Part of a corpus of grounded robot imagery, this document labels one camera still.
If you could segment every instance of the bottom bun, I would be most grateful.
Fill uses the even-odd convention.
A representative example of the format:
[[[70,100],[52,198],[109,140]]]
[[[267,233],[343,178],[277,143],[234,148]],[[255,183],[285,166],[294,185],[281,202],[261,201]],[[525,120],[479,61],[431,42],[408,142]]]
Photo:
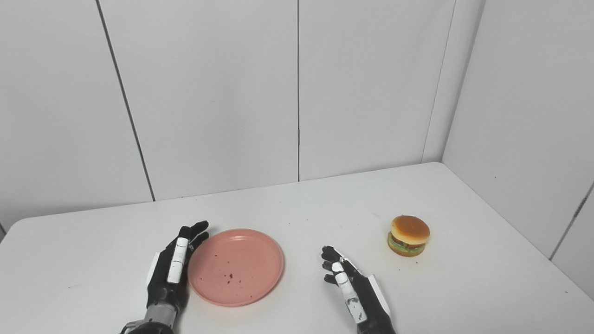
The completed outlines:
[[[402,245],[398,245],[396,242],[394,242],[394,240],[392,239],[392,233],[388,232],[388,246],[390,247],[391,250],[393,250],[396,254],[398,255],[402,255],[402,256],[406,256],[406,257],[413,257],[413,256],[417,256],[421,253],[423,253],[423,251],[425,250],[425,244],[422,244],[419,247],[416,247],[413,250],[407,249]]]

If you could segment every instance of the burger patty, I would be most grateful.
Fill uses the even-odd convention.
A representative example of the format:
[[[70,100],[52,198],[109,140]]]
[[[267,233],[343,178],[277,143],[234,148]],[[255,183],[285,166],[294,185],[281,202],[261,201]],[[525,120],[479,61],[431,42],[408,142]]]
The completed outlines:
[[[415,249],[417,249],[417,248],[419,248],[419,247],[423,247],[423,246],[425,245],[425,244],[420,244],[420,245],[409,245],[409,244],[407,244],[406,242],[402,242],[402,241],[400,241],[400,240],[396,239],[396,238],[394,237],[394,235],[392,235],[392,234],[390,234],[390,236],[391,236],[391,240],[392,240],[394,243],[396,243],[396,244],[398,244],[398,245],[400,245],[400,246],[404,247],[404,248],[405,248],[405,249],[407,249],[407,250],[415,250]]]

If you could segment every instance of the wall seam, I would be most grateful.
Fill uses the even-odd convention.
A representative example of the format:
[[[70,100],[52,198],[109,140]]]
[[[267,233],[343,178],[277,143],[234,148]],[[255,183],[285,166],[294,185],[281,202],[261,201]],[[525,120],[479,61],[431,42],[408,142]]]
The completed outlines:
[[[116,75],[118,76],[119,88],[122,91],[122,97],[124,98],[124,105],[126,106],[126,111],[128,112],[128,119],[130,121],[130,126],[132,126],[132,133],[134,134],[134,140],[136,141],[136,147],[138,149],[138,154],[140,155],[140,161],[143,165],[144,176],[146,177],[146,180],[147,180],[148,190],[150,191],[152,200],[155,201],[153,185],[151,184],[150,177],[149,177],[149,170],[147,169],[146,162],[144,161],[143,150],[140,147],[140,141],[138,140],[138,133],[136,132],[136,126],[134,125],[134,119],[132,117],[132,112],[130,111],[130,105],[128,104],[128,97],[126,96],[126,91],[124,90],[124,82],[122,81],[122,76],[120,75],[120,72],[119,72],[118,62],[115,59],[115,53],[113,51],[111,39],[109,38],[108,27],[107,27],[107,24],[105,23],[105,17],[103,16],[103,10],[101,9],[101,4],[99,3],[99,0],[95,0],[95,3],[97,4],[97,10],[99,11],[99,17],[101,18],[101,24],[103,25],[103,31],[105,32],[105,38],[108,43],[109,53],[111,54],[111,57],[112,57],[113,66],[115,67],[115,72],[116,72]]]

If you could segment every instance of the white finger segment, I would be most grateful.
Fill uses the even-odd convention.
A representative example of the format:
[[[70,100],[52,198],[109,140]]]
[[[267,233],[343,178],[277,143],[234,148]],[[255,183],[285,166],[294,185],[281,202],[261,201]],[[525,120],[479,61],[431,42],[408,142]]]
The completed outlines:
[[[182,276],[182,269],[184,268],[188,242],[189,241],[186,238],[179,237],[175,244],[175,250],[173,251],[173,257],[171,258],[171,265],[169,266],[169,274],[167,275],[167,282],[169,283],[179,283],[179,279]]]
[[[346,301],[346,306],[349,309],[350,315],[353,317],[356,323],[362,323],[367,320],[367,314],[363,310],[363,306],[359,301],[359,295],[353,289],[353,285],[350,283],[349,277],[346,273],[342,272],[335,276],[336,283],[340,287],[342,297]]]

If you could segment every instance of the robot finger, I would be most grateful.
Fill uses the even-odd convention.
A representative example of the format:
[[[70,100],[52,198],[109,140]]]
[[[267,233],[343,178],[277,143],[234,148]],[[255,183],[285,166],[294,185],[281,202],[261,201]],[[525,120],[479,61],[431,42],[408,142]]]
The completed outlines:
[[[190,253],[190,254],[191,254],[191,253],[193,253],[193,252],[194,252],[194,250],[195,250],[195,249],[196,249],[198,246],[200,246],[200,244],[201,244],[201,243],[202,243],[204,240],[208,239],[208,236],[209,236],[208,232],[204,231],[204,232],[202,232],[201,234],[198,234],[196,237],[194,237],[194,239],[190,240],[190,242],[189,242],[189,245],[188,245],[188,250],[189,250],[189,253]]]
[[[331,272],[332,271],[332,262],[324,261],[324,263],[322,263],[322,268]]]
[[[332,274],[326,274],[324,276],[324,281],[326,281],[326,282],[328,282],[330,284],[338,285],[338,283],[336,283],[336,278]]]
[[[332,246],[324,246],[322,247],[322,259],[330,262],[338,262],[342,254],[340,254],[334,247]]]
[[[197,222],[197,223],[193,224],[192,226],[190,226],[190,237],[192,239],[195,238],[198,234],[201,234],[202,232],[206,231],[207,228],[208,228],[207,220],[202,220],[201,222]]]

